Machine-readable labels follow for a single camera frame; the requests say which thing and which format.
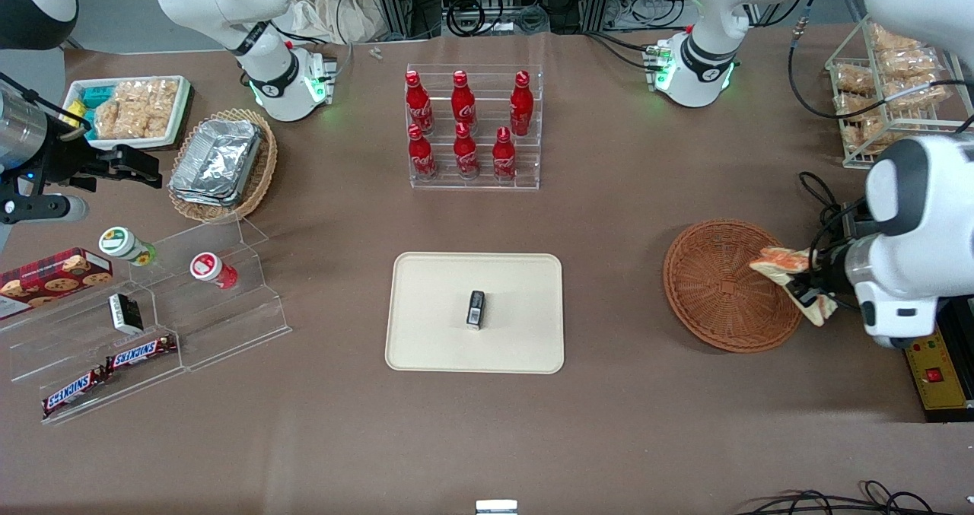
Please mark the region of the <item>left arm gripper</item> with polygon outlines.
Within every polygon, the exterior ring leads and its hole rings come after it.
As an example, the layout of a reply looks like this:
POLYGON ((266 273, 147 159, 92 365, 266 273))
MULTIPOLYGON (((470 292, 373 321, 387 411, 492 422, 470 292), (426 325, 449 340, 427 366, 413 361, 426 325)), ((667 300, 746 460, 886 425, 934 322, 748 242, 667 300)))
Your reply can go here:
POLYGON ((845 239, 827 248, 814 249, 813 279, 791 277, 787 291, 799 307, 811 308, 818 306, 821 290, 851 300, 860 279, 861 238, 845 239))

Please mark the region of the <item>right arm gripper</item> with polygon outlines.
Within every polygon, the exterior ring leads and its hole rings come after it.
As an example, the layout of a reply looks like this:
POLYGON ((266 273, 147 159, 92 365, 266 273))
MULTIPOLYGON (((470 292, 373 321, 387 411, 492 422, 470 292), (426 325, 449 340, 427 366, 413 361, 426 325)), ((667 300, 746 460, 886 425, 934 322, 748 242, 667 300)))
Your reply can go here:
POLYGON ((84 136, 69 138, 56 129, 29 132, 29 192, 39 195, 50 183, 94 192, 98 179, 132 181, 160 189, 159 159, 131 145, 115 145, 114 167, 108 155, 88 144, 84 136))

